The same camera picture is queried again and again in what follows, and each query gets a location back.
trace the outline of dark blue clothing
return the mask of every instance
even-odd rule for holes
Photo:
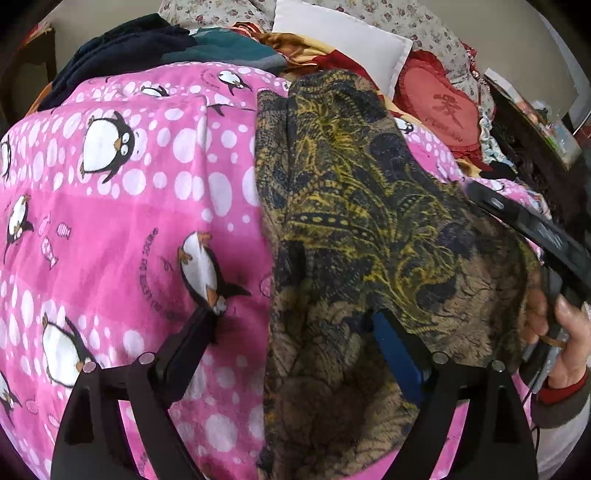
[[[85,80],[141,72],[161,64],[162,55],[194,47],[189,31],[157,14],[124,23],[82,45],[53,81],[38,111],[60,106]]]

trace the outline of pink penguin fabric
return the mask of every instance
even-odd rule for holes
[[[198,305],[220,315],[217,344],[169,415],[209,478],[257,478],[272,268],[254,172],[262,89],[285,96],[288,83],[215,62],[92,79],[0,142],[0,424],[41,480],[84,364],[156,351]],[[439,139],[400,127],[426,170],[463,179]],[[139,473],[155,479],[132,408],[121,410]],[[449,472],[465,415],[433,478]],[[394,456],[353,478],[382,478]]]

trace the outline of silver screw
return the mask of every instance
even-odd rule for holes
[[[432,358],[437,365],[445,365],[449,360],[449,357],[443,352],[435,352]]]
[[[142,365],[149,365],[154,361],[154,354],[152,352],[142,353],[139,356],[139,363]]]
[[[94,363],[94,362],[88,362],[87,364],[85,364],[85,365],[82,367],[82,371],[83,371],[85,374],[89,374],[89,373],[91,373],[91,372],[95,371],[95,368],[96,368],[96,363]]]
[[[496,372],[504,372],[505,371],[505,364],[503,362],[501,362],[500,360],[493,360],[491,362],[491,367],[493,370],[495,370]]]

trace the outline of human hand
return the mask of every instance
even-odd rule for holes
[[[527,343],[536,343],[548,333],[548,301],[540,287],[540,276],[533,279],[527,293],[527,312],[522,336]],[[591,323],[586,313],[572,306],[562,295],[556,298],[556,320],[570,334],[566,347],[560,352],[554,369],[548,376],[550,388],[567,388],[579,382],[587,370],[591,352]]]

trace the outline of person's arm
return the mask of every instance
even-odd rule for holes
[[[548,304],[539,277],[534,279],[527,300],[523,336],[534,343],[548,332]],[[591,323],[562,296],[557,298],[555,314],[570,339],[544,387],[531,401],[532,421],[541,429],[537,455],[541,480],[550,478],[566,460],[587,426],[590,410],[591,375],[586,362],[591,352]]]

